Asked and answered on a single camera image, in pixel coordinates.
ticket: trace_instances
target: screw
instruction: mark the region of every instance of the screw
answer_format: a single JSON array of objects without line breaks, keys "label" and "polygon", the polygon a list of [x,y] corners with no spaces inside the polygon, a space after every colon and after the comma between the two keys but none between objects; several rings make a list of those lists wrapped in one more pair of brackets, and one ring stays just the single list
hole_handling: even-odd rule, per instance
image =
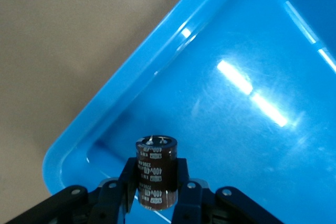
[{"label": "screw", "polygon": [[115,188],[117,186],[117,184],[115,182],[112,182],[110,185],[109,185],[109,188]]},{"label": "screw", "polygon": [[71,191],[71,194],[72,195],[76,195],[76,194],[79,194],[80,193],[80,189],[74,189]]},{"label": "screw", "polygon": [[224,196],[230,196],[232,193],[229,189],[223,189],[222,194],[224,194]]},{"label": "screw", "polygon": [[190,189],[193,189],[193,188],[196,187],[196,185],[195,185],[195,183],[193,183],[193,182],[189,182],[189,183],[187,184],[187,187],[190,188]]}]

